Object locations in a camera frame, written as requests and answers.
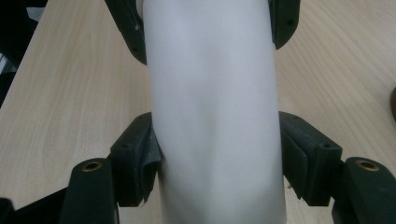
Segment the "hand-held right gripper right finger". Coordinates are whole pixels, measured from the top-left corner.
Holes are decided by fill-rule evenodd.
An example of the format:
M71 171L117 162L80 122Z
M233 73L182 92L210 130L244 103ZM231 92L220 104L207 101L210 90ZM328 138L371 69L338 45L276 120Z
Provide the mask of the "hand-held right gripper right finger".
M309 206L330 202L331 176L342 148L304 119L279 112L283 175Z

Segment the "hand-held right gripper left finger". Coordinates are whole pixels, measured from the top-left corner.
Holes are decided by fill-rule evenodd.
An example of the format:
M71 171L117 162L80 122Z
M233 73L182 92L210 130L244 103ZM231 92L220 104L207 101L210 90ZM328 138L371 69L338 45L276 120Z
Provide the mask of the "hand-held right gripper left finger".
M118 205L137 207L145 203L162 160L150 112L132 121L110 148L109 159Z

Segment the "stack of white paper cups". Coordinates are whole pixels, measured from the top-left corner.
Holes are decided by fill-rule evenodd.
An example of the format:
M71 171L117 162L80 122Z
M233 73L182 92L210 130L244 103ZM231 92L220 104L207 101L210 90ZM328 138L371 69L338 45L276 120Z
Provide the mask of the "stack of white paper cups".
M137 0L163 224L286 224L268 0Z

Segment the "dark brown double cup holder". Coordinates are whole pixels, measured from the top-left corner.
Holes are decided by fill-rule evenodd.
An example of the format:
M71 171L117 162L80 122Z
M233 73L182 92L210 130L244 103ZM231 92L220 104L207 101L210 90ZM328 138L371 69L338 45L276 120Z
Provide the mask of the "dark brown double cup holder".
M396 87L392 90L389 97L389 106L391 115L396 122Z

